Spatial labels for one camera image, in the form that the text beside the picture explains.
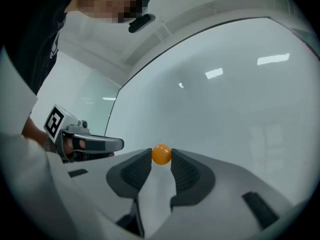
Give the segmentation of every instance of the black shirt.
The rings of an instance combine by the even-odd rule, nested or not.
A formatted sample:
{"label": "black shirt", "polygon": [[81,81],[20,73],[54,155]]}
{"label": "black shirt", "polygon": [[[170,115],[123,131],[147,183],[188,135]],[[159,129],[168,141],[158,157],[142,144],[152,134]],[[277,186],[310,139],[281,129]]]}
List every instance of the black shirt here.
{"label": "black shirt", "polygon": [[21,77],[37,94],[56,63],[59,31],[71,0],[6,1],[1,42]]}

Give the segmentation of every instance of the ceiling light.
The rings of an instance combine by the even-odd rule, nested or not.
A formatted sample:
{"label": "ceiling light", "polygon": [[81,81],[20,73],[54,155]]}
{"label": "ceiling light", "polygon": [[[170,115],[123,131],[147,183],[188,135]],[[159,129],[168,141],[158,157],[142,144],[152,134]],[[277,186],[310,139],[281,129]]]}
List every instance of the ceiling light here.
{"label": "ceiling light", "polygon": [[205,73],[206,77],[208,79],[211,79],[211,78],[215,78],[217,76],[220,76],[224,73],[223,69],[222,68],[218,68],[218,69],[215,69],[215,70],[212,70],[212,71],[209,71],[207,73]]}
{"label": "ceiling light", "polygon": [[115,101],[116,98],[106,98],[106,97],[103,97],[102,99],[104,99],[105,101]]}
{"label": "ceiling light", "polygon": [[271,62],[284,62],[289,60],[290,53],[283,54],[283,55],[275,55],[275,56],[269,56],[269,57],[262,57],[258,58],[258,65],[263,65]]}

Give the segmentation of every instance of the person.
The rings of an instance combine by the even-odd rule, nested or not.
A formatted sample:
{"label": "person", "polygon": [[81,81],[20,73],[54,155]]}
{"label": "person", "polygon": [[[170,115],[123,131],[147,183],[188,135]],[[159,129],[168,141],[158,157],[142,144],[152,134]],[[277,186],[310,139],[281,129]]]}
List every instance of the person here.
{"label": "person", "polygon": [[[69,12],[79,11],[108,23],[124,23],[140,16],[150,0],[11,0],[6,4],[1,47],[14,67],[37,95],[56,63],[59,33]],[[47,133],[29,117],[22,134],[38,142],[46,151],[55,152]],[[80,141],[85,149],[85,142]],[[65,139],[64,151],[74,152],[72,141]]]}

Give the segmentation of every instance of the ping pong ball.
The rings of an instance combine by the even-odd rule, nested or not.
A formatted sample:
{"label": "ping pong ball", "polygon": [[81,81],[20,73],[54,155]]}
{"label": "ping pong ball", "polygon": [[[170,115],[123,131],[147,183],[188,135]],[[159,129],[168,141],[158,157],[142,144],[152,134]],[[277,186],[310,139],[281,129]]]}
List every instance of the ping pong ball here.
{"label": "ping pong ball", "polygon": [[158,165],[165,165],[171,160],[171,149],[167,145],[160,144],[152,150],[152,160]]}

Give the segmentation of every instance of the orange ball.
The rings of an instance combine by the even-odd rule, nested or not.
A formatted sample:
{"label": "orange ball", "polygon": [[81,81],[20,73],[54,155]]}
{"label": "orange ball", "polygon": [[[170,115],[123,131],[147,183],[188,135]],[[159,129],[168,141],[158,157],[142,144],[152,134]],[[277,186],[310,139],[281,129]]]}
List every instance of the orange ball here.
{"label": "orange ball", "polygon": [[165,165],[171,160],[171,149],[167,145],[160,144],[152,150],[152,160],[158,165]]}

